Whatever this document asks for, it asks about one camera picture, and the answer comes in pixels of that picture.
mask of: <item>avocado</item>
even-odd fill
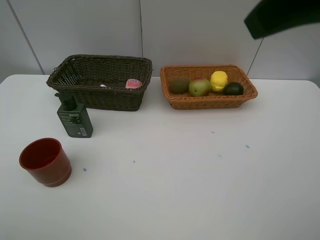
[[[170,82],[170,91],[174,94],[183,94],[189,89],[190,79],[184,76],[176,77]]]
[[[230,82],[223,89],[224,95],[243,95],[244,87],[238,82]]]

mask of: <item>red plastic cup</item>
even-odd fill
[[[71,175],[70,161],[61,143],[54,138],[42,138],[30,143],[20,154],[19,163],[47,187],[60,186]]]

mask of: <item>wicker basket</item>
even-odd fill
[[[196,77],[210,79],[215,71],[224,71],[228,75],[228,82],[241,83],[244,94],[226,96],[222,93],[211,92],[209,96],[194,97],[188,92],[175,94],[170,92],[169,84],[176,77]],[[246,74],[235,65],[181,65],[164,66],[161,69],[161,84],[164,96],[174,109],[228,109],[237,108],[244,102],[257,97],[258,92]]]
[[[137,111],[151,73],[152,62],[146,58],[72,55],[54,69],[46,83],[59,93],[73,94],[87,108]],[[126,89],[128,79],[138,79],[142,86]]]

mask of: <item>kiwi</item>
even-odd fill
[[[170,82],[170,91],[174,94],[183,94],[189,89],[190,79],[184,76],[174,78]]]

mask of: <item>basket rim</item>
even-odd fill
[[[219,95],[219,96],[172,96],[169,92],[169,86],[168,82],[166,81],[165,77],[165,70],[166,69],[181,69],[181,68],[203,68],[203,67],[229,67],[237,69],[243,78],[247,81],[250,88],[253,90],[252,94],[247,95]],[[247,101],[251,99],[255,99],[258,96],[258,91],[256,87],[252,84],[248,76],[245,74],[245,72],[234,64],[203,64],[203,65],[166,65],[163,66],[160,70],[160,79],[161,79],[161,86],[162,91],[164,93],[164,96],[166,99],[168,99],[170,102],[187,102],[188,100],[193,100],[197,102],[202,102],[203,100],[208,101]]]
[[[125,87],[100,87],[100,86],[88,86],[88,85],[80,85],[80,84],[61,84],[57,82],[53,82],[55,78],[61,74],[63,68],[68,64],[68,61],[75,58],[95,58],[95,59],[131,59],[135,61],[142,61],[148,64],[148,71],[146,76],[146,81],[142,82],[142,86],[138,88],[125,88]],[[126,94],[140,94],[144,92],[151,80],[152,75],[152,61],[145,57],[135,57],[135,56],[120,56],[120,55],[95,55],[95,54],[74,54],[68,56],[63,60],[62,63],[58,65],[58,67],[54,68],[54,71],[49,75],[46,84],[51,88],[59,88],[60,90],[83,90],[83,91],[94,91],[94,92],[116,92],[116,93],[126,93]]]

